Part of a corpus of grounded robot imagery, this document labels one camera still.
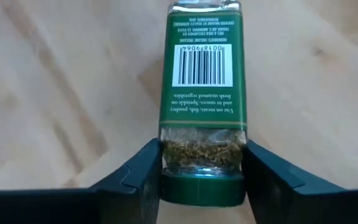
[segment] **green cap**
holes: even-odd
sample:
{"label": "green cap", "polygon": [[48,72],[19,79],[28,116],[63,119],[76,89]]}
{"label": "green cap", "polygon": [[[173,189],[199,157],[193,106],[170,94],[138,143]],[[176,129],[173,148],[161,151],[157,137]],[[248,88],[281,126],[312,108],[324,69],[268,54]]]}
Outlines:
{"label": "green cap", "polygon": [[191,174],[162,174],[162,200],[199,207],[234,207],[246,196],[244,177],[236,173],[224,177]]}

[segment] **black holder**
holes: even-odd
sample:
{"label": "black holder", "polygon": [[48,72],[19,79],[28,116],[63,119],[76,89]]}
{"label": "black holder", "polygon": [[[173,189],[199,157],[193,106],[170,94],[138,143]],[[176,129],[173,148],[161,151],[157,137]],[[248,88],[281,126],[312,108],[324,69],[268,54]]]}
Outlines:
{"label": "black holder", "polygon": [[[252,141],[242,170],[258,224],[358,224],[358,190],[320,179]],[[90,188],[0,191],[0,224],[154,224],[161,171],[161,147],[153,139]]]}

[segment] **wooden surface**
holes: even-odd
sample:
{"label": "wooden surface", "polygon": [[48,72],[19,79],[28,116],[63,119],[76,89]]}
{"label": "wooden surface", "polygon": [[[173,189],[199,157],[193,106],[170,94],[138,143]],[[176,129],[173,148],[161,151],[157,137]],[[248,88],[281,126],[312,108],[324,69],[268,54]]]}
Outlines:
{"label": "wooden surface", "polygon": [[[157,135],[165,0],[0,0],[0,189],[89,186]],[[249,135],[358,188],[358,1],[244,1]],[[162,202],[159,223],[254,223]]]}

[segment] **spice jar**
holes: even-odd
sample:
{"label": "spice jar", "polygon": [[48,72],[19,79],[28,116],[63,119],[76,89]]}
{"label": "spice jar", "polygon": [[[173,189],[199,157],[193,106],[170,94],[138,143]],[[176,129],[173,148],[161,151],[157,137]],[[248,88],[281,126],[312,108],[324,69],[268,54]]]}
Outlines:
{"label": "spice jar", "polygon": [[167,18],[159,139],[162,199],[200,207],[243,203],[247,142],[238,1],[187,0]]}

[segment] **dried herbs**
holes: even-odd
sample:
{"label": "dried herbs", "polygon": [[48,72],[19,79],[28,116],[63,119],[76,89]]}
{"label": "dried herbs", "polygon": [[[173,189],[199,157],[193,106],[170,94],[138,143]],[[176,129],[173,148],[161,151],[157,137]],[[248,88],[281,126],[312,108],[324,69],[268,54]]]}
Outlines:
{"label": "dried herbs", "polygon": [[161,139],[167,163],[181,167],[238,167],[246,143],[240,129],[165,128]]}

